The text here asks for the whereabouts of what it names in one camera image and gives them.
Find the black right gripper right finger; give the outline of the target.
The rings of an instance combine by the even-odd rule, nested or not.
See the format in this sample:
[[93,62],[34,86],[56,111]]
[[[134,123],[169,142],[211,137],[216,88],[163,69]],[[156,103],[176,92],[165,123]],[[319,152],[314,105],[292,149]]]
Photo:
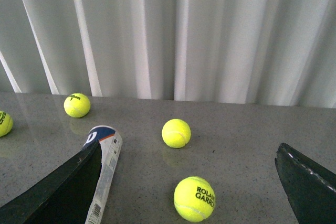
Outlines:
[[335,223],[335,174],[286,143],[275,166],[299,223]]

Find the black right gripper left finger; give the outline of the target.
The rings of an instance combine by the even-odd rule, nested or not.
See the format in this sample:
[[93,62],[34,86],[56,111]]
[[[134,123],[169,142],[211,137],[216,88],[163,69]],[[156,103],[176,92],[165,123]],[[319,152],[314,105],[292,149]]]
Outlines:
[[83,148],[1,207],[1,223],[85,223],[102,168],[99,143]]

